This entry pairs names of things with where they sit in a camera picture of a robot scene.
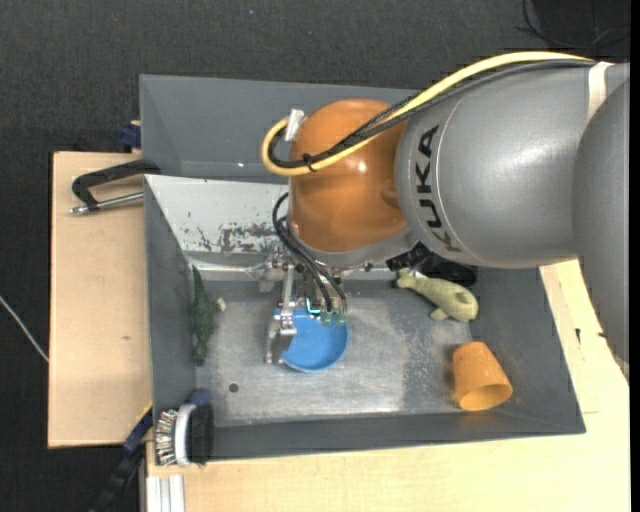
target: gray tray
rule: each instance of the gray tray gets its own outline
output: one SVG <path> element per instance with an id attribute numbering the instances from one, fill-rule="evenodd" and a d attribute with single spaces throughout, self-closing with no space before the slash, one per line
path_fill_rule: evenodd
<path id="1" fill-rule="evenodd" d="M 536 270 L 481 270 L 473 289 L 480 314 L 469 325 L 431 321 L 428 302 L 392 288 L 393 275 L 385 269 L 356 272 L 345 280 L 351 339 L 338 365 L 305 374 L 263 362 L 279 290 L 261 294 L 256 279 L 275 242 L 271 205 L 286 185 L 267 177 L 250 148 L 291 106 L 310 111 L 330 98 L 368 92 L 280 85 L 168 77 L 142 82 L 145 158 L 179 176 L 145 179 L 155 413 L 180 405 L 196 387 L 210 389 L 216 423 L 212 458 L 584 432 Z M 393 101 L 406 91 L 374 93 Z M 225 105 L 224 116 L 232 117 L 212 117 L 215 108 L 205 107 L 207 98 Z M 205 148 L 190 140 L 188 123 L 226 144 Z M 234 145 L 237 134 L 229 136 L 241 126 L 243 144 L 250 141 L 244 149 Z M 182 149 L 169 158 L 172 146 Z M 191 359 L 191 264 L 200 268 L 210 293 L 228 304 L 202 368 Z M 511 400 L 483 413 L 463 412 L 451 398 L 451 353 L 471 339 L 494 350 L 514 387 Z"/>

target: orange cup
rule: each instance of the orange cup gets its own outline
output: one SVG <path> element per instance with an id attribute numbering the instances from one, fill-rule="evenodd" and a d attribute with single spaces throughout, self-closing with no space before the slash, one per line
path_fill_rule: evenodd
<path id="1" fill-rule="evenodd" d="M 453 353 L 456 400 L 466 411 L 484 411 L 506 402 L 513 387 L 502 366 L 481 341 L 458 347 Z"/>

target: brush bristles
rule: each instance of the brush bristles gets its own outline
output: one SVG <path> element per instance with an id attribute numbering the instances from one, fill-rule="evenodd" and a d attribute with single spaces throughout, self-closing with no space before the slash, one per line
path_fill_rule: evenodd
<path id="1" fill-rule="evenodd" d="M 176 463 L 173 431 L 176 426 L 178 411 L 168 409 L 160 413 L 155 430 L 156 456 L 163 466 Z"/>
<path id="2" fill-rule="evenodd" d="M 211 405 L 201 405 L 191 413 L 189 452 L 192 462 L 204 466 L 209 459 L 213 435 Z"/>

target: yellow cable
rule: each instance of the yellow cable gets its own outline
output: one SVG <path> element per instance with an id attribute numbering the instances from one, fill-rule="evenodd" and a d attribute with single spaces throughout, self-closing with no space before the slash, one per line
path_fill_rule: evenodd
<path id="1" fill-rule="evenodd" d="M 540 52 L 516 52 L 516 53 L 507 53 L 505 55 L 498 55 L 497 57 L 491 57 L 489 59 L 485 59 L 485 60 L 481 60 L 480 62 L 476 62 L 475 64 L 471 64 L 470 66 L 467 66 L 465 68 L 462 68 L 458 71 L 456 71 L 455 73 L 451 74 L 450 76 L 448 76 L 447 78 L 439 81 L 438 83 L 432 85 L 431 87 L 429 87 L 428 89 L 426 89 L 425 91 L 423 91 L 421 94 L 419 94 L 418 96 L 416 96 L 413 100 L 411 100 L 410 102 L 408 102 L 406 105 L 404 105 L 402 108 L 396 110 L 395 112 L 391 113 L 388 117 L 381 119 L 379 121 L 379 123 L 385 122 L 385 121 L 390 121 L 392 119 L 394 119 L 395 117 L 404 114 L 405 112 L 407 112 L 408 110 L 411 110 L 412 108 L 415 108 L 419 105 L 422 105 L 423 103 L 426 103 L 427 101 L 431 101 L 432 99 L 434 99 L 436 96 L 442 94 L 443 92 L 445 92 L 446 90 L 450 89 L 451 87 L 455 86 L 456 84 L 462 82 L 463 80 L 466 80 L 467 78 L 472 77 L 473 75 L 476 75 L 478 73 L 483 73 L 485 71 L 489 71 L 492 69 L 496 69 L 502 66 L 507 66 L 509 64 L 517 64 L 517 63 L 523 63 L 523 62 L 534 62 L 534 61 L 544 61 L 544 60 L 562 60 L 562 59 L 574 59 L 574 60 L 583 60 L 583 61 L 588 61 L 591 59 L 587 59 L 585 57 L 577 57 L 575 55 L 569 55 L 566 53 L 555 53 L 555 52 L 545 52 L 545 51 L 540 51 Z M 269 144 L 271 143 L 271 141 L 273 140 L 273 138 L 275 137 L 276 133 L 278 133 L 281 129 L 285 128 L 287 126 L 287 122 L 288 119 L 284 118 L 282 120 L 280 120 L 278 123 L 276 123 L 266 134 L 263 142 L 262 142 L 262 147 L 261 147 L 261 151 L 260 151 L 260 156 L 262 157 L 262 162 L 264 164 L 264 166 L 272 173 L 274 174 L 279 174 L 280 176 L 300 176 L 302 174 L 306 174 L 308 172 L 311 172 L 307 167 L 298 167 L 298 168 L 287 168 L 287 167 L 280 167 L 279 165 L 275 164 L 270 158 L 269 158 Z M 358 151 L 358 149 L 360 149 L 361 147 L 365 146 L 366 144 L 368 144 L 369 142 L 371 142 L 372 140 L 374 140 L 377 137 L 377 135 L 364 140 L 362 142 L 359 142 L 358 144 L 355 144 L 354 146 L 345 149 L 344 151 L 341 151 L 340 153 L 324 158 L 323 160 L 320 160 L 318 162 L 315 162 L 313 164 L 313 168 L 316 170 L 320 170 L 320 169 L 324 169 L 325 167 L 328 167 L 330 165 L 333 165 L 334 163 L 340 161 L 342 158 L 346 157 L 347 155 Z"/>

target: black clamp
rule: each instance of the black clamp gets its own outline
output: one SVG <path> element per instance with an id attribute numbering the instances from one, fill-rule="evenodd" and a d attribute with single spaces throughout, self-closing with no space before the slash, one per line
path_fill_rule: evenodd
<path id="1" fill-rule="evenodd" d="M 92 187 L 135 176 L 137 174 L 160 174 L 160 168 L 149 160 L 136 160 L 135 162 L 116 165 L 114 167 L 78 176 L 73 181 L 71 190 L 78 199 L 84 203 L 84 205 L 71 208 L 71 213 L 94 212 L 108 206 L 115 206 L 117 204 L 141 199 L 142 192 L 99 202 L 89 191 Z"/>

